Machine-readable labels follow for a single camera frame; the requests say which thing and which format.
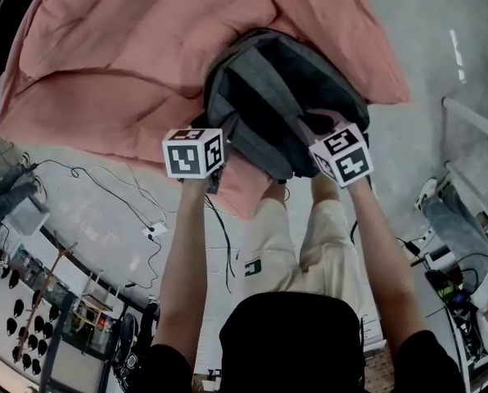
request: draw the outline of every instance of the pink comforter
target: pink comforter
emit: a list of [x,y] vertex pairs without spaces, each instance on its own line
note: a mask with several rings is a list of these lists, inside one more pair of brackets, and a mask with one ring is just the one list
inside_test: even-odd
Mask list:
[[[211,61],[259,26],[313,43],[370,102],[409,100],[366,0],[34,0],[7,63],[0,135],[162,171],[161,140],[202,112]],[[233,156],[219,201],[247,218],[268,183]]]

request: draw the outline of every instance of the gray backpack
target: gray backpack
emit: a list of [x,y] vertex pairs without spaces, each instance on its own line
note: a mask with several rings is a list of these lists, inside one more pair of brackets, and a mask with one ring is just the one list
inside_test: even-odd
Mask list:
[[315,110],[338,112],[362,132],[369,125],[365,100],[329,60],[271,29],[253,29],[215,60],[204,105],[213,128],[237,113],[233,147],[278,181],[318,173],[302,127],[319,136],[335,124]]

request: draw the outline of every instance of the beige shorts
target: beige shorts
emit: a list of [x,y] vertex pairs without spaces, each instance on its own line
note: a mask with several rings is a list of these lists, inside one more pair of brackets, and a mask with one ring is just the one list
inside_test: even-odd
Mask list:
[[339,201],[323,201],[313,208],[297,263],[286,209],[273,199],[262,200],[246,226],[235,278],[234,306],[270,291],[339,298],[357,314],[364,305],[359,254]]

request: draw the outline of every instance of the white floor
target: white floor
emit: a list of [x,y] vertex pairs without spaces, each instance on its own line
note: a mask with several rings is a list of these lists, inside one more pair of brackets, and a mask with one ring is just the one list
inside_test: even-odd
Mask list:
[[[377,197],[395,233],[414,239],[427,229],[424,218],[413,210],[422,184],[445,174],[443,164],[453,160],[488,191],[488,139],[462,120],[447,116],[441,98],[450,95],[488,117],[488,0],[371,0],[402,65],[413,93],[413,102],[399,106],[371,106],[371,152],[376,166],[373,182]],[[179,186],[144,169],[136,169],[140,187],[159,202],[163,214],[145,200],[135,187],[126,165],[60,147],[24,147],[33,160],[59,160],[88,170],[104,186],[139,209],[151,222],[166,220],[174,228]],[[103,270],[112,284],[136,282],[148,286],[154,277],[147,266],[156,245],[143,235],[143,226],[122,202],[81,175],[45,164],[38,168],[47,188],[48,226],[57,230],[68,245],[78,242],[75,254],[92,269]],[[289,182],[287,202],[291,235],[302,243],[310,212],[309,181]],[[347,194],[343,194],[351,222]],[[231,311],[225,287],[225,241],[213,212],[206,210],[206,240],[209,262],[209,294],[202,340],[210,344],[200,357],[210,365],[219,354],[216,337]],[[233,258],[242,244],[243,222],[223,215],[233,248]],[[173,231],[159,237],[162,251],[151,260],[161,276]],[[152,289],[127,291],[142,303],[149,293],[158,294],[160,279]]]

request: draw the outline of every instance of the cube with marker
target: cube with marker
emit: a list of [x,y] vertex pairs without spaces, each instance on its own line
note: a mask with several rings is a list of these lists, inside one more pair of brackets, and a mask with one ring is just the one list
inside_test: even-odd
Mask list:
[[368,145],[356,124],[349,124],[310,146],[320,171],[347,187],[373,172]]
[[222,129],[172,129],[162,148],[170,178],[204,179],[224,164]]

